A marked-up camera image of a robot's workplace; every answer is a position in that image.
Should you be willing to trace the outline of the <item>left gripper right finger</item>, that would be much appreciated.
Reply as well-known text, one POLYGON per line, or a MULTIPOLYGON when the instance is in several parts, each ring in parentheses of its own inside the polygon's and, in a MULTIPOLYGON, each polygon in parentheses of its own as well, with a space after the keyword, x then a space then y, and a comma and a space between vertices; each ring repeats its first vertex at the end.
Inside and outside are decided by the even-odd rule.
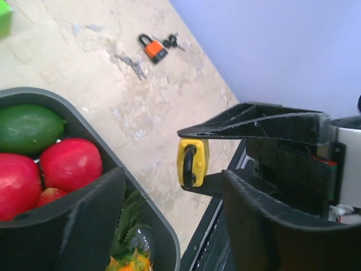
POLYGON ((294 209, 222 172, 223 209, 236 270, 360 270, 360 225, 294 209))

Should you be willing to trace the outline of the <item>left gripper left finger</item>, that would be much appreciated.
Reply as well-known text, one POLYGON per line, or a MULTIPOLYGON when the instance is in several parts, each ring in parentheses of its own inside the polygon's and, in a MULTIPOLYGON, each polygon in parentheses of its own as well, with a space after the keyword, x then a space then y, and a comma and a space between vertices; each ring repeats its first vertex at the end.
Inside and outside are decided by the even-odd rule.
POLYGON ((105 270, 124 192, 125 172, 115 168, 1 223, 1 270, 105 270))

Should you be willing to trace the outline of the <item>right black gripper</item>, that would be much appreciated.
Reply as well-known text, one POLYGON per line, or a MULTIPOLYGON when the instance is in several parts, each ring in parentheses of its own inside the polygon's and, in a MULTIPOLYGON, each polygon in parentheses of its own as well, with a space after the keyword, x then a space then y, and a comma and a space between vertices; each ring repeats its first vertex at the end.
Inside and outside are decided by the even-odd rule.
MULTIPOLYGON (((241 103, 177 134, 192 139, 251 138, 246 154, 254 160, 253 173, 275 189, 274 198, 319 217, 328 217, 330 206, 340 202, 346 146, 332 142, 322 146, 326 158, 317 154, 317 145, 329 141, 330 116, 324 112, 241 103)), ((222 172, 206 175, 196 187, 193 174, 186 172, 183 190, 221 198, 222 180, 222 172)))

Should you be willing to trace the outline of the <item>yellow black padlock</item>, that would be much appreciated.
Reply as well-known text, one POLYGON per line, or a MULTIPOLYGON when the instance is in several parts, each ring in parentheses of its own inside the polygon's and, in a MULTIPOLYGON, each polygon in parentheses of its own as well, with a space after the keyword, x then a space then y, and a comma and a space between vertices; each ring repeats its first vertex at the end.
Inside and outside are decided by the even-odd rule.
POLYGON ((178 145, 177 172, 181 187, 200 187, 207 175, 209 164, 207 139, 182 138, 178 145))

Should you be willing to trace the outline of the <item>silver keys of yellow padlock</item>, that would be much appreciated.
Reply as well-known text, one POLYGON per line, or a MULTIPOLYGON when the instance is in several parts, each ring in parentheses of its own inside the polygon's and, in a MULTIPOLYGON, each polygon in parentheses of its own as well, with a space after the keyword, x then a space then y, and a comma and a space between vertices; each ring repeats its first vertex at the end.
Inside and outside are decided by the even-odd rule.
POLYGON ((121 55, 118 55, 118 54, 114 54, 113 56, 115 58, 121 60, 122 62, 124 62, 128 66, 130 66, 131 69, 135 72, 135 74, 137 75, 137 77, 138 77, 138 79, 140 81, 147 78, 147 76, 143 72, 139 62, 136 59, 132 59, 132 58, 130 58, 128 56, 121 56, 121 55))

